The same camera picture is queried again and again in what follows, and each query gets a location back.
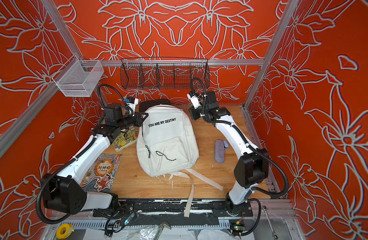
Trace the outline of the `green history comic book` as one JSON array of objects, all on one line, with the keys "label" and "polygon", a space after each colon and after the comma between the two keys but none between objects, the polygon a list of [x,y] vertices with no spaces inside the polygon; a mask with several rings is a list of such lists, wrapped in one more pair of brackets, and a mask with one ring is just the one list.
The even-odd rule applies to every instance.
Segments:
[{"label": "green history comic book", "polygon": [[128,130],[118,135],[117,138],[112,143],[112,145],[115,151],[119,153],[122,150],[131,146],[132,144],[136,143],[137,139],[138,139],[138,128],[130,127]]}]

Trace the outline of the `white student backpack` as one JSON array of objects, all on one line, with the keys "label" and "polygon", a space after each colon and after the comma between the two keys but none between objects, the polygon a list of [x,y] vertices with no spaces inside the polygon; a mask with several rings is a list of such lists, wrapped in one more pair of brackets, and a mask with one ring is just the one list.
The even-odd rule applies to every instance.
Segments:
[{"label": "white student backpack", "polygon": [[136,143],[143,171],[150,177],[172,175],[190,180],[194,176],[223,190],[221,185],[192,169],[200,154],[188,115],[170,105],[153,106],[146,113]]}]

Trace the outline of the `red cartoon story book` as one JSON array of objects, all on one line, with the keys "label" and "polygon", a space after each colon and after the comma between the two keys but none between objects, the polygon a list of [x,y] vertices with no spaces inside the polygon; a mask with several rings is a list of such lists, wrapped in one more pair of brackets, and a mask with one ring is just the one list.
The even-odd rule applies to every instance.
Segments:
[{"label": "red cartoon story book", "polygon": [[110,193],[122,155],[101,154],[86,173],[81,187],[86,192]]}]

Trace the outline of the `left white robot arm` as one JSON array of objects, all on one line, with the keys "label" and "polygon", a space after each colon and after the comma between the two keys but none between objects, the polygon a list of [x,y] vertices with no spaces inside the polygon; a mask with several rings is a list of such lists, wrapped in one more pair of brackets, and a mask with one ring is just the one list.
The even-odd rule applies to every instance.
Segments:
[{"label": "left white robot arm", "polygon": [[84,146],[59,169],[42,177],[35,210],[43,223],[55,225],[83,211],[112,220],[111,214],[120,209],[116,194],[87,192],[80,186],[89,168],[116,138],[131,127],[140,127],[148,117],[135,110],[138,99],[119,97],[119,104],[102,104],[103,116]]}]

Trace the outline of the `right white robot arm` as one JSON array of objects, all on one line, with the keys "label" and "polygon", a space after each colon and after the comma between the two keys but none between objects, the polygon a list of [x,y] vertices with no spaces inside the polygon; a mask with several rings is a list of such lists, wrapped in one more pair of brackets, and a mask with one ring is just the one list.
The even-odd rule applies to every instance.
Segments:
[{"label": "right white robot arm", "polygon": [[[281,167],[270,158],[268,151],[259,149],[246,137],[235,123],[230,111],[219,106],[215,92],[208,92],[201,79],[192,78],[190,88],[188,99],[193,105],[189,109],[191,118],[195,121],[202,118],[206,123],[216,127],[238,158],[234,169],[236,182],[226,195],[227,213],[231,216],[239,215],[250,200],[249,196],[255,191],[275,198],[283,197],[289,190],[289,180]],[[280,192],[269,192],[258,187],[268,177],[270,165],[275,167],[283,178],[284,187]]]}]

